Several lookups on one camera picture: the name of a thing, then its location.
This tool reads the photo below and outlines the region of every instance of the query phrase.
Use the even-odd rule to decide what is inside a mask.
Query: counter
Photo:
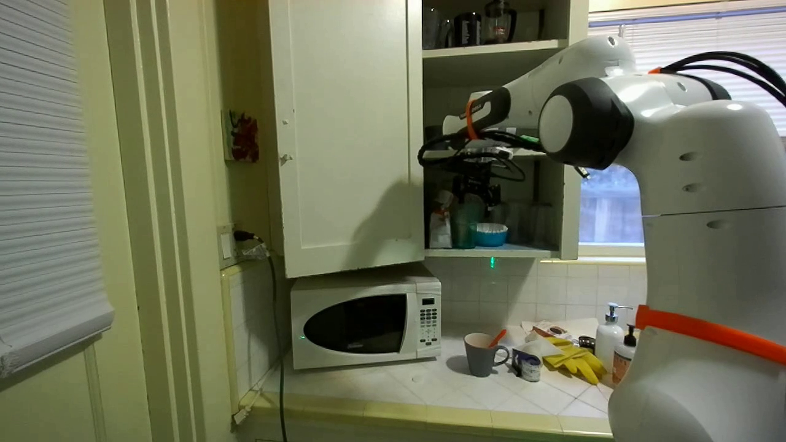
[[[442,339],[429,361],[286,370],[286,428],[329,440],[321,425],[345,428],[352,440],[611,440],[606,386],[543,369],[539,382],[516,379],[498,366],[489,379],[466,374],[458,336]],[[278,430],[278,374],[253,398],[256,430]]]

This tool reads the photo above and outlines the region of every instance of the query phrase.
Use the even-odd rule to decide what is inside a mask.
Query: spray bottle
[[[616,302],[609,302],[603,323],[595,334],[595,355],[603,364],[603,382],[611,386],[614,348],[622,343],[624,329],[616,323]]]

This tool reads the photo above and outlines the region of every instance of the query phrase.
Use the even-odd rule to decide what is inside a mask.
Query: white wall
[[[493,331],[537,320],[602,320],[609,302],[646,299],[643,262],[595,261],[428,261],[442,280],[447,331]]]

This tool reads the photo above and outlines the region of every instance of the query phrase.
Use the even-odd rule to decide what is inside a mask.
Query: white microwave
[[[442,282],[424,268],[385,268],[294,280],[291,366],[363,366],[435,358]]]

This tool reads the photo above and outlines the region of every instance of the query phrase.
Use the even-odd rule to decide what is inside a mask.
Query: white cabinet
[[[266,14],[259,150],[275,150],[286,278],[422,261],[420,0],[269,0]]]
[[[485,4],[489,0],[422,0],[424,14],[435,8],[439,22],[465,13],[484,14]],[[422,123],[428,138],[439,134],[444,115],[465,110],[472,90],[504,86],[587,35],[587,0],[509,0],[505,8],[519,13],[514,41],[422,51]],[[501,194],[501,208],[505,212],[501,220],[509,223],[511,240],[501,248],[429,248],[424,256],[574,257],[578,172],[543,155],[520,156],[516,164],[522,172],[522,181],[485,178],[493,194]],[[456,178],[465,178],[465,172],[449,167],[424,170],[424,213],[435,194],[455,191]]]

